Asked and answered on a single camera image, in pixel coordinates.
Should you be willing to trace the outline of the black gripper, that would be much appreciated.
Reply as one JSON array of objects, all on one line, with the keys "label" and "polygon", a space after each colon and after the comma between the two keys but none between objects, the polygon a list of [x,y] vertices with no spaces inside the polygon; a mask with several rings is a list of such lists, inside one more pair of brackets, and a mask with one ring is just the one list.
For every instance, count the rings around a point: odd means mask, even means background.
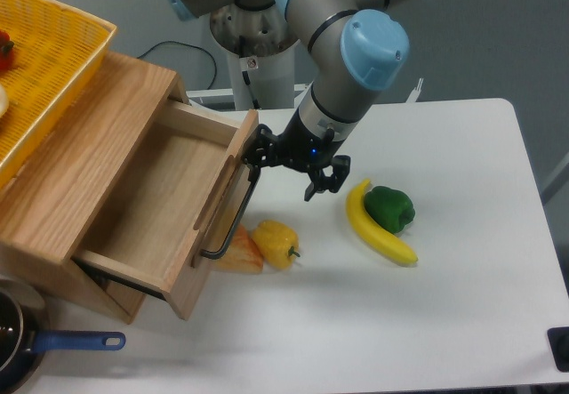
[{"label": "black gripper", "polygon": [[[351,157],[337,153],[344,140],[335,140],[334,124],[315,125],[311,132],[295,111],[284,131],[276,136],[265,124],[255,127],[244,143],[241,161],[249,169],[248,181],[254,183],[264,167],[283,165],[307,173],[310,184],[304,193],[308,202],[315,194],[337,193],[348,178]],[[325,168],[331,167],[330,174]]]}]

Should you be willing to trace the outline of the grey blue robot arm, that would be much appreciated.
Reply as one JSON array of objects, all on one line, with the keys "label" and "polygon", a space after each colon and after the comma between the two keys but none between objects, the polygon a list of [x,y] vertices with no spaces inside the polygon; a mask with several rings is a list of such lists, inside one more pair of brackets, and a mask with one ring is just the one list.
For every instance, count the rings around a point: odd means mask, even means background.
[{"label": "grey blue robot arm", "polygon": [[271,28],[303,44],[317,77],[280,134],[259,126],[245,145],[252,177],[285,166],[309,176],[306,197],[336,192],[349,175],[339,148],[404,65],[409,39],[388,14],[405,0],[169,0],[183,20],[222,8],[268,16]]}]

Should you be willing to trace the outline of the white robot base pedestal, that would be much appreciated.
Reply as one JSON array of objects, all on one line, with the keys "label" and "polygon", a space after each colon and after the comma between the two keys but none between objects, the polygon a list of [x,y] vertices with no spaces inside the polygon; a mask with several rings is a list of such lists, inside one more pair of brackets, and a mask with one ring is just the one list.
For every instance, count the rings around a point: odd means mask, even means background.
[{"label": "white robot base pedestal", "polygon": [[274,4],[260,11],[226,5],[210,14],[209,25],[212,38],[226,53],[235,109],[293,106],[299,40]]}]

